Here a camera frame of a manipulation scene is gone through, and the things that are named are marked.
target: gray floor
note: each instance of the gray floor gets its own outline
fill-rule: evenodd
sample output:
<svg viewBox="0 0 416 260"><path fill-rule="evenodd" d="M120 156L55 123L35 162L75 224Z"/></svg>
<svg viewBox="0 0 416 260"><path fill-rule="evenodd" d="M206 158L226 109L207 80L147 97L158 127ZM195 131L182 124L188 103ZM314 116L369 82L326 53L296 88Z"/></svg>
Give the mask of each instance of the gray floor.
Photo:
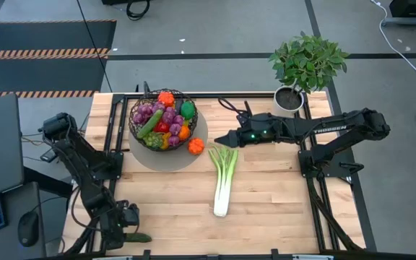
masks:
<svg viewBox="0 0 416 260"><path fill-rule="evenodd" d="M147 16L130 22L100 0L81 0L87 19L116 19L114 54L272 52L302 30L312 33L301 0L154 0ZM387 7L389 1L382 0ZM391 53L378 31L383 11L369 0L312 0L324 38L350 53ZM80 20L75 0L6 0L0 21ZM416 53L416 27L385 29L394 46ZM335 79L342 110L364 107L382 112L392 133L381 142L354 148L366 169L360 174L379 251L416 254L416 72L400 59L350 60L348 73ZM133 91L144 80L152 89L191 91L274 90L274 72L265 59L109 61L114 91ZM55 113L71 113L79 124L90 98L21 99L22 132L32 134ZM24 144L24 156L39 157L47 147ZM62 164L25 159L25 164L57 179ZM64 201L43 205L46 240L61 234ZM55 252L58 240L48 245Z"/></svg>

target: white cable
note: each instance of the white cable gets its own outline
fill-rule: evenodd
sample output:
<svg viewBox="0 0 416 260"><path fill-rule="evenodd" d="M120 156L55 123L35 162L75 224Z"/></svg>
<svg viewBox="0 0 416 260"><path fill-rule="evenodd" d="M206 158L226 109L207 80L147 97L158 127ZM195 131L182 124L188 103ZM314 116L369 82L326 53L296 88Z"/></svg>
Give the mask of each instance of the white cable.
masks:
<svg viewBox="0 0 416 260"><path fill-rule="evenodd" d="M383 21L388 17L388 12L386 11L386 9L383 7L383 6L381 6L381 3L380 2L375 2L375 0L370 0L372 3L374 3L374 4L376 4L378 7L380 7L380 8L382 8L382 10L384 11L384 18L380 21L380 25L378 26L379 28L380 28L380 32L381 32L381 34L383 35L383 37L384 37L384 40L388 43L388 45L389 45L389 47L393 50L393 51L395 51L397 54L399 54L402 58L404 58L404 60L416 71L416 67L413 65L413 64L411 64L410 63L410 61L407 59L407 58L405 58L405 56L404 55L402 55L402 53L400 53L398 50L396 50L391 44L390 44L390 42L389 42L389 40L388 40L388 38L386 37L386 35L384 34L384 32L383 32L383 29L381 29L381 25L383 24Z"/></svg>

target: wire basket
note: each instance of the wire basket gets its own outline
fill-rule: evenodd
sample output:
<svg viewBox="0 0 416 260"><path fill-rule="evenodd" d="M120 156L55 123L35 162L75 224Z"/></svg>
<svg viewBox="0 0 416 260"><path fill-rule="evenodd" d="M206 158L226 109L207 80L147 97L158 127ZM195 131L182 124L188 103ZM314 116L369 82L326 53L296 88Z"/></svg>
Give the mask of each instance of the wire basket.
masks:
<svg viewBox="0 0 416 260"><path fill-rule="evenodd" d="M137 108L140 105L153 104L153 103L157 102L158 95L161 92L171 92L174 96L174 100L178 100L178 99L182 98L184 102L190 102L190 103L192 103L192 105L194 105L194 117L192 117L188 122L188 128L190 130L189 137L187 139L185 139L184 141L179 142L178 145L176 145L174 147L168 147L167 149L148 147L145 144L145 141L143 139L137 138L137 133L139 132L139 130L141 130L141 128L144 126L144 124L137 124L137 123L133 122L133 116L134 116L135 113L137 113ZM134 138L142 146L146 147L149 150L156 151L156 152L172 151L172 150L178 149L180 146L182 146L184 143L186 143L192 137L192 134L194 133L194 130L195 130L195 127L196 127L197 118L198 118L198 112L197 112L195 103L193 102L193 100L188 95L186 95L186 94L184 94L180 91L177 91L177 90L169 90L169 89L153 90L153 91L145 92L143 94L143 96L141 96L140 99L138 99L138 101L131 108L131 112L129 114L129 131L131 131Z"/></svg>

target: floor mat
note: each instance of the floor mat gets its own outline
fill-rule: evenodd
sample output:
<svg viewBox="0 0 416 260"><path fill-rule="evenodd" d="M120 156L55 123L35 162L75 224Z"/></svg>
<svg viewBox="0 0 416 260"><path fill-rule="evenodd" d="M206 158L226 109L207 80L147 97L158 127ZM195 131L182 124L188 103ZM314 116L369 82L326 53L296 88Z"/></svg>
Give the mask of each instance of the floor mat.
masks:
<svg viewBox="0 0 416 260"><path fill-rule="evenodd" d="M88 21L104 65L116 21ZM0 96L89 97L100 91L103 68L83 21L0 22Z"/></svg>

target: orange bell pepper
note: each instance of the orange bell pepper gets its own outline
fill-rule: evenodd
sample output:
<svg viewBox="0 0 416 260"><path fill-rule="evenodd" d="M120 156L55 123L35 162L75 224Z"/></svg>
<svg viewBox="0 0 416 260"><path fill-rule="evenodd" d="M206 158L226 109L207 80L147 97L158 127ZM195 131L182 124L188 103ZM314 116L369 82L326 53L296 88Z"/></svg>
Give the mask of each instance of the orange bell pepper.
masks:
<svg viewBox="0 0 416 260"><path fill-rule="evenodd" d="M163 105L165 105L165 107L173 106L173 104L174 104L173 93L171 93L171 92L161 92L158 95L158 101L163 103Z"/></svg>
<svg viewBox="0 0 416 260"><path fill-rule="evenodd" d="M200 138L192 138L188 141L188 152L193 155L200 155L204 148L205 145Z"/></svg>
<svg viewBox="0 0 416 260"><path fill-rule="evenodd" d="M188 139L190 134L191 134L191 131L189 130L189 128L187 126L182 126L178 134L179 140L183 141L185 139Z"/></svg>

